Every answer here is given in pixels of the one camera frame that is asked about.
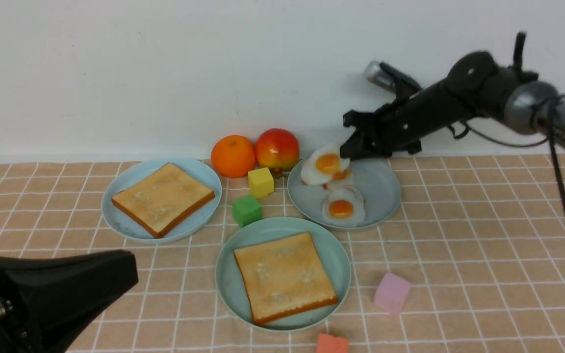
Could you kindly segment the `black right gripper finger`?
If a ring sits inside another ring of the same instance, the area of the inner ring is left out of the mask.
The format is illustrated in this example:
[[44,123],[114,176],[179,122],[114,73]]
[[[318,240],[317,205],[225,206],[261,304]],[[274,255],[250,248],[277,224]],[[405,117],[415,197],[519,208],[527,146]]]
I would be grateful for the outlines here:
[[391,149],[374,132],[355,129],[351,136],[339,147],[339,156],[350,160],[387,159]]

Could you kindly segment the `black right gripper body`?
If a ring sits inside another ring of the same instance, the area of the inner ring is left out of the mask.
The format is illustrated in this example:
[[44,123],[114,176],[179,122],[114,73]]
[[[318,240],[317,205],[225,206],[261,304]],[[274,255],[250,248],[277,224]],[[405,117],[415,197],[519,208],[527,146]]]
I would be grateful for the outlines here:
[[381,62],[381,69],[395,82],[395,99],[374,111],[349,110],[343,114],[343,126],[374,132],[391,149],[416,154],[421,139],[473,118],[474,110],[449,92],[443,81],[426,89],[398,69]]

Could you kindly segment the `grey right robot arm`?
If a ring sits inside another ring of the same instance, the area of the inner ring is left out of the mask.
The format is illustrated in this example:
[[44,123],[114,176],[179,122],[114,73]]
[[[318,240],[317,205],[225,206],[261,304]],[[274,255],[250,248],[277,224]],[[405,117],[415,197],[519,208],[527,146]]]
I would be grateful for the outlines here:
[[454,123],[492,118],[521,135],[541,133],[565,149],[565,102],[538,73],[522,68],[526,34],[516,36],[513,62],[498,65],[488,51],[460,58],[446,78],[422,88],[384,62],[371,62],[366,78],[390,90],[395,99],[373,112],[350,110],[344,127],[353,134],[343,143],[343,158],[390,158],[393,152],[415,154],[421,139]]

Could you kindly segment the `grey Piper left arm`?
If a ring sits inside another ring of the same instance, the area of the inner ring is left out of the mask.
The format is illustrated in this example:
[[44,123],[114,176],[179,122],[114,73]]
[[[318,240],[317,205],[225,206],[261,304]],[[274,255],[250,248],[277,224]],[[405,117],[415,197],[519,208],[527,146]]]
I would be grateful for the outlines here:
[[0,256],[0,353],[65,353],[138,283],[135,255]]

